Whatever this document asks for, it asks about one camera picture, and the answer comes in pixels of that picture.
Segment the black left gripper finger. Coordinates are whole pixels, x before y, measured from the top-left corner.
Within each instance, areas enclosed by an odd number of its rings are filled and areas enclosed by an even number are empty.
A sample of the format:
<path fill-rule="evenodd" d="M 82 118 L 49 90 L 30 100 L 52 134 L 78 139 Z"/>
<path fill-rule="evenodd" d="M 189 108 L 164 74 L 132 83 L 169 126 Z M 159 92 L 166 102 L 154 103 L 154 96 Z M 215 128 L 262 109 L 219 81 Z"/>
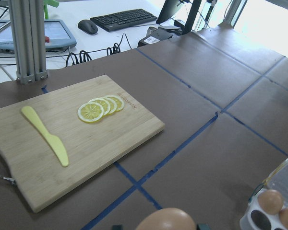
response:
<path fill-rule="evenodd" d="M 210 227 L 206 223 L 199 223 L 198 224 L 198 230 L 210 230 Z"/>

